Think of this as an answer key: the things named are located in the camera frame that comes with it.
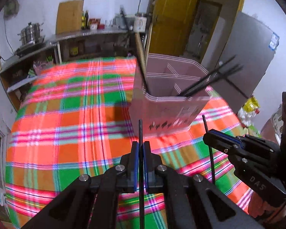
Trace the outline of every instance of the wooden cutting board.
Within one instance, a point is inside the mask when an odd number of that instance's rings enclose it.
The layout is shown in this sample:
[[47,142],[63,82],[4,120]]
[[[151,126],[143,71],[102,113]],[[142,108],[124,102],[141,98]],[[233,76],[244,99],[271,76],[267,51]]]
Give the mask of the wooden cutting board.
[[61,2],[58,6],[56,34],[78,31],[81,29],[84,0]]

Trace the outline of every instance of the hand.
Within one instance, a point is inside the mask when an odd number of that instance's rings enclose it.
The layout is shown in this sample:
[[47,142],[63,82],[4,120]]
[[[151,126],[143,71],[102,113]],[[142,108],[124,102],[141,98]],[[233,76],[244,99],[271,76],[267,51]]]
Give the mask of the hand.
[[279,214],[277,214],[278,210],[280,209],[281,206],[278,208],[270,206],[266,201],[263,201],[257,193],[254,192],[249,202],[248,213],[253,218],[256,218],[257,216],[263,215],[265,211],[273,212],[272,215],[265,220],[265,222],[275,223],[286,216],[286,206]]

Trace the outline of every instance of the silver screw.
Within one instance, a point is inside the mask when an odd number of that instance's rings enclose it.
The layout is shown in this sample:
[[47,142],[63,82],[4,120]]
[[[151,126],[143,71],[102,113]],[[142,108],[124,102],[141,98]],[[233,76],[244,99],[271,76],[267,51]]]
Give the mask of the silver screw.
[[167,170],[167,167],[166,167],[165,165],[161,164],[161,165],[158,165],[157,169],[158,169],[159,171],[166,171],[166,170]]
[[196,174],[193,176],[193,179],[196,181],[196,182],[202,182],[203,180],[203,176],[202,175],[199,175],[199,174]]
[[117,170],[117,171],[123,171],[123,170],[125,170],[125,166],[122,165],[122,164],[118,164],[118,165],[116,166],[116,170]]
[[89,176],[87,174],[81,174],[79,177],[79,180],[82,182],[85,182],[89,179]]

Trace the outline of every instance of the gray refrigerator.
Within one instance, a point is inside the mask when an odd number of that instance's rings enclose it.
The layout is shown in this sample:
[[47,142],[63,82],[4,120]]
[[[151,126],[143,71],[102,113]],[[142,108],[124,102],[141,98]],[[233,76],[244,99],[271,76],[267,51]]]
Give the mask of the gray refrigerator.
[[239,12],[216,67],[236,55],[222,71],[235,64],[243,69],[212,85],[234,113],[243,106],[265,74],[274,57],[279,36],[257,19]]

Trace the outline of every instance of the blue and white sticker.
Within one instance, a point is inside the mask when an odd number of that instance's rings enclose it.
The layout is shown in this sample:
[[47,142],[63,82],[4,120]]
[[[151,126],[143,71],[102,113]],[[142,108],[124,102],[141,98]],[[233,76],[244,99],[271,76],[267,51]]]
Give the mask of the blue and white sticker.
[[272,37],[271,37],[271,41],[270,41],[270,43],[269,43],[269,48],[271,49],[271,50],[275,50],[276,49],[276,47],[277,47],[277,45],[278,45],[278,40],[279,40],[279,36],[277,35],[277,34],[275,34],[275,33],[273,33],[272,34]]

